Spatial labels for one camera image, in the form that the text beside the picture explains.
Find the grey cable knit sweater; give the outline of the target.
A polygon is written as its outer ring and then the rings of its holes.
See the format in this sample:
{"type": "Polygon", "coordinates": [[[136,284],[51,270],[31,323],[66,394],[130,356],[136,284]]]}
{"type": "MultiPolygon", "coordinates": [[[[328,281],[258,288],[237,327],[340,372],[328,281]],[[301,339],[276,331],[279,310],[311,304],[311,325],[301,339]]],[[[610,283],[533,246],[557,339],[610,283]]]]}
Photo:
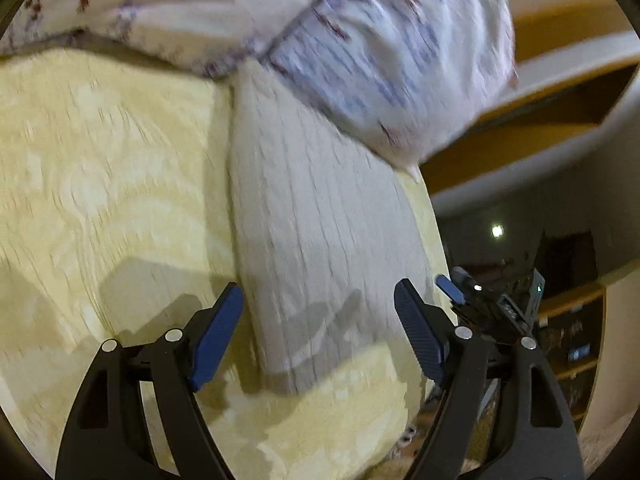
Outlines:
{"type": "Polygon", "coordinates": [[[394,170],[273,70],[248,61],[232,86],[236,252],[266,387],[301,394],[376,344],[407,350],[394,288],[431,298],[432,272],[394,170]]]}

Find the dark wooden side cabinet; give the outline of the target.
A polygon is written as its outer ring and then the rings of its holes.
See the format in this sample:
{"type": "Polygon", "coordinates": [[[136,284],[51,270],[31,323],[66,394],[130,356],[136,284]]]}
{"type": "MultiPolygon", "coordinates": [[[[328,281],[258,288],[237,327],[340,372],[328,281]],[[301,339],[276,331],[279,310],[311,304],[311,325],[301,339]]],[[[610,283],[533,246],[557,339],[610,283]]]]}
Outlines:
{"type": "Polygon", "coordinates": [[[524,256],[520,270],[512,258],[450,268],[455,283],[465,273],[476,281],[477,289],[508,296],[528,318],[575,427],[580,428],[596,383],[606,313],[606,292],[597,282],[592,233],[542,233],[536,252],[524,256]]]}

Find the yellow floral bed sheet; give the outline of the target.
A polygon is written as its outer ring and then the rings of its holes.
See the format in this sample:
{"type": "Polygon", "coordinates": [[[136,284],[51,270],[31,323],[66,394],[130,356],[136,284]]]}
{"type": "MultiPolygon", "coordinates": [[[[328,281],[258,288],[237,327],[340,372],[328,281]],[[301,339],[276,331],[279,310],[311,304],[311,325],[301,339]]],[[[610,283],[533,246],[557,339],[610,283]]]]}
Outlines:
{"type": "MultiPolygon", "coordinates": [[[[227,283],[242,286],[232,79],[72,49],[1,63],[1,407],[46,471],[102,341],[145,344],[227,283]]],[[[441,304],[433,281],[446,262],[427,189],[394,173],[431,266],[425,299],[441,304]]],[[[376,344],[304,393],[271,391],[245,297],[198,404],[240,479],[358,479],[428,388],[409,344],[376,344]]]]}

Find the floral pink blue pillow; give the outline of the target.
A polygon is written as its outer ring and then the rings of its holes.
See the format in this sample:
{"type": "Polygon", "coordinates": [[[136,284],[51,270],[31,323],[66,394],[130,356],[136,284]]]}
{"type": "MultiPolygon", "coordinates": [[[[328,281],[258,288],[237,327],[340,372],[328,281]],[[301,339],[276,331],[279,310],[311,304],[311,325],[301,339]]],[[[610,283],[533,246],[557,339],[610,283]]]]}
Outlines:
{"type": "Polygon", "coordinates": [[[17,0],[1,50],[78,32],[210,78],[252,58],[407,172],[515,74],[509,0],[17,0]]]}

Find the wooden wall shelf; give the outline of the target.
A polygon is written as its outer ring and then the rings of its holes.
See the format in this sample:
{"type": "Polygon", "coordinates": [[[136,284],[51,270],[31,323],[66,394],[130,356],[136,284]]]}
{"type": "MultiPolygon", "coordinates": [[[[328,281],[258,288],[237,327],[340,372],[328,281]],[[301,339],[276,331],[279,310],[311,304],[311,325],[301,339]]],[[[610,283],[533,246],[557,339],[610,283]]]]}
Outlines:
{"type": "Polygon", "coordinates": [[[454,216],[580,159],[638,87],[639,38],[615,0],[577,0],[514,21],[518,82],[422,167],[432,204],[454,216]]]}

